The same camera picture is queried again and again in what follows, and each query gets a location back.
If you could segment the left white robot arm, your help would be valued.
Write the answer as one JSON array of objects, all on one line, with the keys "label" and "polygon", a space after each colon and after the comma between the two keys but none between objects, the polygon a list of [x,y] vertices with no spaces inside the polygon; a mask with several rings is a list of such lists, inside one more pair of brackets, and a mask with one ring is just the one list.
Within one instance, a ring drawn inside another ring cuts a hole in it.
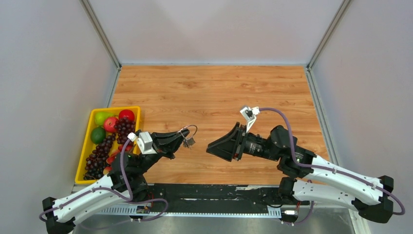
[{"label": "left white robot arm", "polygon": [[146,173],[161,158],[175,158],[181,145],[188,146],[187,127],[169,133],[129,133],[126,144],[135,143],[139,154],[128,153],[124,146],[112,162],[112,170],[95,183],[63,198],[43,200],[39,218],[49,234],[68,234],[85,219],[113,205],[152,203]]}]

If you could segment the black headed silver key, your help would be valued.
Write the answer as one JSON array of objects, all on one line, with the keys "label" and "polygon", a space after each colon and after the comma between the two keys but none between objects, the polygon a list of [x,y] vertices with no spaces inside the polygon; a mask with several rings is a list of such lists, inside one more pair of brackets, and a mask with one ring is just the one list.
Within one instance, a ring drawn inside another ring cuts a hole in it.
[{"label": "black headed silver key", "polygon": [[183,146],[185,148],[190,149],[195,143],[195,140],[193,139],[193,137],[189,137],[189,138],[185,138],[183,141]]}]

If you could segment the silver keyring with keys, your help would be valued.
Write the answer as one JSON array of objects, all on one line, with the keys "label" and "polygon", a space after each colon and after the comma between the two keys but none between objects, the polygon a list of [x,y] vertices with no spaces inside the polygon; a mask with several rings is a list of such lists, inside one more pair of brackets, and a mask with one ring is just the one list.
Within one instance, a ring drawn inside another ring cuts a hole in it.
[{"label": "silver keyring with keys", "polygon": [[[183,134],[184,130],[188,130],[189,128],[194,128],[194,131],[193,131],[193,132],[190,131],[190,134],[191,134],[191,135],[184,136],[184,134]],[[183,127],[182,129],[180,129],[180,130],[178,131],[178,133],[179,133],[184,139],[185,139],[185,138],[189,138],[189,137],[193,137],[193,138],[194,138],[194,136],[197,134],[197,132],[198,132],[198,126],[197,126],[197,125],[194,125],[194,124],[187,125],[187,126]]]}]

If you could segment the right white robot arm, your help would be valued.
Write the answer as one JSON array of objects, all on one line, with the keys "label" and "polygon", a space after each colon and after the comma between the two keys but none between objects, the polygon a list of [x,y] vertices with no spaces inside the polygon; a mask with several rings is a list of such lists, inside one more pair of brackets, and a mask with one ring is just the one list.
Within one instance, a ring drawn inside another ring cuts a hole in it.
[{"label": "right white robot arm", "polygon": [[394,180],[386,175],[368,177],[344,170],[305,148],[295,145],[291,153],[289,132],[283,126],[274,127],[268,138],[246,132],[236,123],[220,139],[208,144],[206,152],[226,161],[240,160],[242,155],[277,161],[277,169],[285,174],[277,196],[283,203],[317,201],[334,203],[376,223],[387,223],[393,215],[391,192]]}]

